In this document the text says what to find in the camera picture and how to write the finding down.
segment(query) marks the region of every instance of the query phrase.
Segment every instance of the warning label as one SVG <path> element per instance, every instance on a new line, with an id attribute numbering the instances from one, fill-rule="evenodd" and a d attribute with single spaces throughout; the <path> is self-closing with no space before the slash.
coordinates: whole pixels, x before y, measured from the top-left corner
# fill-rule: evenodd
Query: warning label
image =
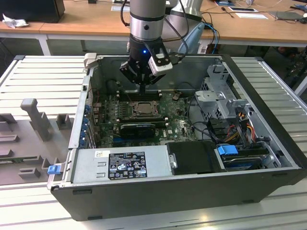
<path id="1" fill-rule="evenodd" d="M 145 152 L 109 154 L 110 180 L 147 177 Z"/>

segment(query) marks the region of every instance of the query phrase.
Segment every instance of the desk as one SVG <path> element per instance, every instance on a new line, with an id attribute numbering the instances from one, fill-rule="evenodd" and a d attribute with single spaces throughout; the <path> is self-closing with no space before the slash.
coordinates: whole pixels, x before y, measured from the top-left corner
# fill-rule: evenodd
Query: desk
<path id="1" fill-rule="evenodd" d="M 277 1 L 255 0 L 262 6 L 272 6 Z M 0 37 L 34 38 L 38 39 L 44 55 L 51 55 L 48 39 L 72 40 L 112 40 L 128 41 L 129 28 L 123 26 L 118 11 L 111 11 L 112 3 L 97 2 L 88 4 L 87 1 L 74 2 L 65 0 L 65 14 L 59 23 L 30 23 L 29 27 L 11 29 L 1 24 Z M 259 11 L 287 11 L 294 1 L 283 0 L 273 8 L 263 8 L 253 5 Z M 203 0 L 201 10 L 216 6 L 214 2 Z M 208 12 L 223 12 L 221 7 Z M 274 21 L 268 13 L 269 19 L 242 19 L 229 14 L 212 14 L 213 24 L 220 32 L 220 44 L 254 45 L 254 46 L 296 46 L 307 45 L 307 26 L 301 23 L 289 24 L 284 21 Z M 126 21 L 129 13 L 125 12 Z M 204 31 L 201 37 L 203 47 L 212 39 L 211 31 Z"/>
<path id="2" fill-rule="evenodd" d="M 255 0 L 255 3 L 261 6 L 270 7 L 277 1 Z M 206 11 L 211 7 L 215 7 L 214 2 L 204 0 L 201 11 Z M 292 0 L 283 0 L 273 8 L 259 7 L 252 5 L 258 11 L 288 11 L 290 6 L 295 2 Z M 208 12 L 223 12 L 221 7 L 216 7 Z M 269 13 L 261 13 L 268 20 L 239 18 L 236 14 L 232 14 L 235 18 L 231 18 L 229 14 L 211 14 L 214 27 L 220 32 L 220 44 L 228 45 L 254 45 L 254 46 L 293 46 L 305 47 L 307 45 L 307 27 L 306 25 L 296 22 L 295 24 L 285 21 L 275 21 Z M 208 14 L 203 15 L 205 20 L 210 22 Z M 205 31 L 202 34 L 202 43 L 205 39 L 210 38 L 211 31 Z"/>

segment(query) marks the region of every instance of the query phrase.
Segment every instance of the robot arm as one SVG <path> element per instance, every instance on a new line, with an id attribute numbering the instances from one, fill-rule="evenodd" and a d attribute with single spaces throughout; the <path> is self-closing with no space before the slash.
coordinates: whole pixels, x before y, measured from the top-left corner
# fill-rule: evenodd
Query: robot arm
<path id="1" fill-rule="evenodd" d="M 121 8 L 121 20 L 125 26 L 130 26 L 130 56 L 128 61 L 121 64 L 120 71 L 130 82 L 138 84 L 140 94 L 144 94 L 146 85 L 155 84 L 181 60 L 178 56 L 170 57 L 163 42 L 183 39 L 183 36 L 178 36 L 179 33 L 173 30 L 176 27 L 180 31 L 185 30 L 181 34 L 189 33 L 187 15 L 197 12 L 197 9 L 199 12 L 202 0 L 179 0 L 180 8 L 177 5 L 173 9 L 173 18 L 171 15 L 168 18 L 169 21 L 175 19 L 179 24 L 173 26 L 172 32 L 168 30 L 165 33 L 168 37 L 165 40 L 161 38 L 166 28 L 164 26 L 165 0 L 130 0 L 130 23 L 124 22 L 122 17 L 126 2 L 127 0 Z"/>

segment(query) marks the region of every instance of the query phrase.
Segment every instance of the white slatted platform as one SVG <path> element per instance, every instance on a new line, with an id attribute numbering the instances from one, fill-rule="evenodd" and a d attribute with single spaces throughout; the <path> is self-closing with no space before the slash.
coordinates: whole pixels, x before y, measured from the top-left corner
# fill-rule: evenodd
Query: white slatted platform
<path id="1" fill-rule="evenodd" d="M 26 56 L 14 61 L 0 79 L 0 114 L 29 119 L 20 108 L 24 98 L 36 98 L 40 112 L 49 119 L 58 114 L 74 118 L 84 72 L 83 56 Z"/>
<path id="2" fill-rule="evenodd" d="M 244 57 L 233 58 L 233 60 L 302 152 L 307 154 L 307 110 L 305 103 L 297 98 L 264 62 Z M 241 67 L 245 65 L 252 65 L 252 68 Z M 245 98 L 239 86 L 234 84 L 234 87 L 241 98 Z"/>
<path id="3" fill-rule="evenodd" d="M 52 63 L 50 60 L 55 58 L 61 63 L 63 61 L 74 63 L 74 59 L 82 61 L 80 57 L 69 56 L 44 58 L 45 63 Z M 32 56 L 25 60 L 24 63 L 35 63 L 41 61 L 41 57 Z M 280 122 L 287 127 L 300 148 L 307 150 L 307 146 L 304 146 L 307 143 L 306 112 L 301 108 L 302 105 L 297 100 L 293 101 L 292 95 L 283 89 L 282 84 L 277 84 L 271 76 L 272 73 L 270 75 L 268 71 L 261 70 L 263 67 L 255 59 L 235 58 L 234 60 L 244 68 L 244 74 L 252 84 L 257 84 L 255 85 L 257 92 L 270 105 Z M 39 76 L 46 79 L 81 79 L 81 74 L 22 73 L 12 77 L 31 80 L 40 79 Z M 74 100 L 78 98 L 77 93 L 66 90 L 61 92 L 61 96 Z M 47 103 L 48 99 L 58 98 L 52 91 L 9 91 L 0 93 L 0 100 L 16 100 L 15 103 L 18 103 L 23 95 L 32 97 L 35 94 L 38 95 L 36 98 L 41 99 L 41 104 Z M 50 194 L 45 184 L 38 187 L 18 188 L 17 185 L 15 189 L 0 189 L 0 229 L 38 228 L 44 230 L 305 230 L 307 229 L 307 180 L 304 179 L 293 186 L 281 187 L 258 204 L 86 222 L 72 220 L 69 213 Z"/>

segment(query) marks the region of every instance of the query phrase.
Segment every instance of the white table leg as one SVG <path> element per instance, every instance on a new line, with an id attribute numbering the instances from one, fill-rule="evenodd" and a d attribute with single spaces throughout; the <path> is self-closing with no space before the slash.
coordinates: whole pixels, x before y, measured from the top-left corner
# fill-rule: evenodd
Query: white table leg
<path id="1" fill-rule="evenodd" d="M 86 52 L 86 45 L 85 45 L 85 41 L 84 40 L 80 40 L 81 41 L 81 47 L 82 47 L 82 51 Z"/>
<path id="2" fill-rule="evenodd" d="M 297 96 L 300 96 L 305 91 L 305 89 L 307 89 L 307 76 L 304 78 L 302 83 L 299 84 L 294 92 L 297 94 Z"/>
<path id="3" fill-rule="evenodd" d="M 47 36 L 45 34 L 40 34 L 37 36 L 37 40 L 40 43 L 40 47 L 42 48 L 43 54 L 45 56 L 51 56 L 52 52 L 50 51 L 49 46 L 48 46 Z"/>

